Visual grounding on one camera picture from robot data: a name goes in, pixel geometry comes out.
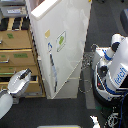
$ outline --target label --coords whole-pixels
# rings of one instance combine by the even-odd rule
[[[121,84],[123,83],[124,79],[126,78],[128,74],[127,69],[120,64],[116,73],[114,74],[112,80],[114,81],[114,84],[119,88]]]
[[[9,14],[20,14],[21,10],[20,9],[11,9],[7,10]]]
[[[9,70],[12,70],[12,69],[13,69],[12,67],[9,68]]]
[[[5,58],[6,56],[5,55],[1,55],[1,58]]]
[[[18,53],[13,55],[14,55],[14,58],[28,58],[28,55],[26,53]]]
[[[66,42],[66,32],[64,31],[56,40],[57,52],[59,52],[65,45]]]
[[[7,36],[8,36],[9,39],[14,38],[12,33],[8,33]]]

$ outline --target sticker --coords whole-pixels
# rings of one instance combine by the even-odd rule
[[[50,36],[50,30],[48,30],[47,32],[45,32],[45,38],[48,38]]]
[[[14,58],[28,58],[26,53],[13,54]]]
[[[66,32],[64,31],[56,40],[57,52],[59,52],[65,45],[66,42]]]
[[[9,39],[14,38],[12,33],[8,33],[7,36],[8,36]]]
[[[6,56],[5,55],[1,55],[1,58],[5,58]]]
[[[48,51],[50,52],[52,50],[52,45],[51,45],[51,43],[49,42],[48,43]]]
[[[9,70],[13,69],[12,67],[9,68]]]

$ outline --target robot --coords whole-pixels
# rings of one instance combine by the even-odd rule
[[[120,20],[128,34],[128,10],[121,12]],[[114,106],[128,92],[128,37],[114,34],[111,46],[96,48],[93,58],[93,90],[96,97]]]
[[[0,119],[10,110],[13,97],[19,98],[26,91],[31,79],[31,70],[28,68],[13,75],[9,81],[8,89],[0,91]]]

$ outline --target drawer handle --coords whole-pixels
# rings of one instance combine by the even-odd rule
[[[0,40],[0,44],[2,44],[2,40]]]
[[[14,75],[15,73],[0,73],[0,75]]]
[[[7,59],[6,61],[0,61],[0,63],[8,63],[9,59]]]

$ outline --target drawer front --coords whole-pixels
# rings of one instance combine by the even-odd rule
[[[31,48],[27,30],[1,31],[0,49]]]
[[[29,68],[32,71],[32,76],[38,75],[36,66],[23,66],[23,67],[0,67],[0,77],[12,76],[14,73]]]
[[[35,65],[31,49],[0,50],[0,66]]]
[[[0,82],[0,90],[7,89],[8,83],[9,82]],[[38,77],[37,77],[36,80],[30,81],[29,86],[25,92],[30,93],[30,92],[40,92],[40,91],[41,91],[41,88],[39,86]]]

